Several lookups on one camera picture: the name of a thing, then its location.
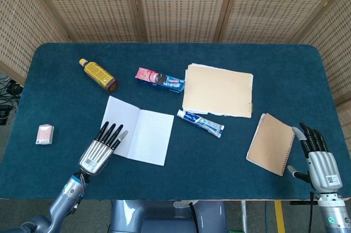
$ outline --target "spiral notebook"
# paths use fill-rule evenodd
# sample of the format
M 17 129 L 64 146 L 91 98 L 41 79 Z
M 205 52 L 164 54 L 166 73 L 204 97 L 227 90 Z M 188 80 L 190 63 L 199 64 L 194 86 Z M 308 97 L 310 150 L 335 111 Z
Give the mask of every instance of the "spiral notebook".
M 290 126 L 264 113 L 258 122 L 246 159 L 282 176 L 294 137 Z

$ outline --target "notebook spiral binding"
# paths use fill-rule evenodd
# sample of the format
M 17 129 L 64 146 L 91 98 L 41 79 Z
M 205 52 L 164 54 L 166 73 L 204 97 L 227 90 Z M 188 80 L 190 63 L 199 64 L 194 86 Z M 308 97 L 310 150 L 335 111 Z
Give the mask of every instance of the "notebook spiral binding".
M 282 169 L 281 169 L 281 175 L 284 174 L 284 170 L 285 170 L 285 167 L 286 167 L 286 163 L 287 163 L 287 160 L 289 159 L 291 147 L 292 147 L 292 144 L 294 143 L 294 138 L 295 138 L 295 133 L 294 133 L 294 135 L 292 136 L 291 141 L 290 141 L 290 146 L 289 146 L 289 148 L 287 149 L 287 154 L 286 154 L 286 156 L 285 156 L 285 160 L 284 160 L 284 163 L 283 163 L 283 167 L 282 167 Z

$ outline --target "toothpaste tube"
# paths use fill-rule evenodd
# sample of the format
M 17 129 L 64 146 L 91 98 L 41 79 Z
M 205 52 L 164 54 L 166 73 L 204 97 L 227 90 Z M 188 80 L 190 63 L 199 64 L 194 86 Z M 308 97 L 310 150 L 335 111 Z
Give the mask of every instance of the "toothpaste tube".
M 139 68 L 135 76 L 137 81 L 152 85 L 158 88 L 169 89 L 173 92 L 182 92 L 185 82 L 183 79 L 171 77 L 169 75 L 161 74 L 153 70 Z
M 199 115 L 193 114 L 188 111 L 178 110 L 177 116 L 188 122 L 195 124 L 200 128 L 207 130 L 209 133 L 213 134 L 218 138 L 220 138 L 220 136 L 222 135 L 224 125 L 211 122 L 207 119 L 200 117 Z

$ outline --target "bottle cap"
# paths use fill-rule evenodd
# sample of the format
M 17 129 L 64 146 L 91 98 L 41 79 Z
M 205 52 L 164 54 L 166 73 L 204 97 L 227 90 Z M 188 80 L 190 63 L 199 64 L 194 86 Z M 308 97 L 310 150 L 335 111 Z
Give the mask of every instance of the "bottle cap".
M 88 64 L 88 60 L 86 60 L 86 59 L 80 59 L 79 64 L 81 64 L 82 67 L 85 67 L 85 65 Z
M 185 115 L 185 111 L 178 110 L 178 112 L 177 112 L 177 116 L 178 116 L 178 117 L 184 118 L 184 115 Z

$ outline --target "barcode label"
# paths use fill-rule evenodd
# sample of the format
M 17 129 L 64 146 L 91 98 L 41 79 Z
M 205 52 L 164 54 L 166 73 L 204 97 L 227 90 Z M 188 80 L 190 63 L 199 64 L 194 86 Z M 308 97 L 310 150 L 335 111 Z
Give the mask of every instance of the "barcode label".
M 86 159 L 86 163 L 92 167 L 95 167 L 97 163 L 91 159 Z
M 339 185 L 341 184 L 339 181 L 339 177 L 337 175 L 326 175 L 327 182 L 329 185 Z

